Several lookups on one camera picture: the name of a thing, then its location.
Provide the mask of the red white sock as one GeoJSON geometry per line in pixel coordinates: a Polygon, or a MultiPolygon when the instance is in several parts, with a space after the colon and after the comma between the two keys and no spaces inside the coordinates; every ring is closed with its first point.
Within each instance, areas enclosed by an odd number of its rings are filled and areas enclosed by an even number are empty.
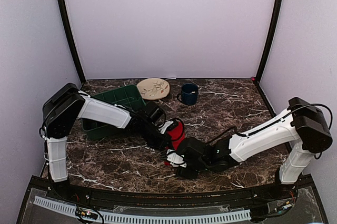
{"type": "Polygon", "coordinates": [[[165,157],[164,164],[166,166],[170,166],[166,162],[166,151],[168,149],[177,151],[178,146],[185,139],[185,129],[184,129],[183,122],[179,119],[175,119],[175,120],[178,122],[179,125],[176,128],[174,128],[172,131],[166,132],[171,136],[171,142],[168,144],[168,146],[165,148],[165,151],[164,151],[164,157],[165,157]]]}

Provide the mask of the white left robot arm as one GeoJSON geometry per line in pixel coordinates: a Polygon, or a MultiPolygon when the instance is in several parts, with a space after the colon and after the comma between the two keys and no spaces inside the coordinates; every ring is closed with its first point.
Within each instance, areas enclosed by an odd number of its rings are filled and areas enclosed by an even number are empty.
{"type": "Polygon", "coordinates": [[[43,122],[38,133],[45,141],[45,159],[49,165],[49,179],[56,184],[53,191],[63,201],[74,197],[74,188],[65,181],[66,143],[77,119],[90,119],[119,129],[134,129],[156,150],[163,150],[171,142],[166,133],[167,125],[157,126],[156,121],[164,114],[154,102],[133,110],[125,105],[99,100],[68,83],[55,93],[42,108],[43,122]]]}

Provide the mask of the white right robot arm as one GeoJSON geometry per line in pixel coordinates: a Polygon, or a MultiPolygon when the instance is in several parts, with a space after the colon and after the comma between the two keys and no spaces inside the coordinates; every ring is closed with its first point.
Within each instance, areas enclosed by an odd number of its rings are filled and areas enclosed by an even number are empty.
{"type": "Polygon", "coordinates": [[[177,167],[178,176],[194,179],[201,171],[223,172],[258,153],[292,142],[289,156],[275,175],[276,183],[269,187],[269,196],[279,200],[314,156],[332,145],[332,122],[326,121],[322,108],[327,106],[294,97],[280,114],[243,133],[232,127],[234,134],[220,134],[207,143],[185,138],[176,150],[167,152],[166,160],[177,167]]]}

